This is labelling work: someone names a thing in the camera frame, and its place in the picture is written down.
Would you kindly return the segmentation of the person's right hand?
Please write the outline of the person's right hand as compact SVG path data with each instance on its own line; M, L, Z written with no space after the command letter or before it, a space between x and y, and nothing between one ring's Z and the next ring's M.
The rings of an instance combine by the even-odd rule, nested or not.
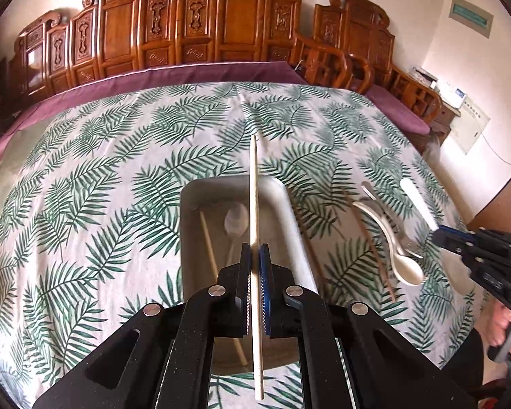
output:
M511 325L511 309L499 301L494 302L492 317L486 328L486 339L491 346L499 346L506 340L507 328Z

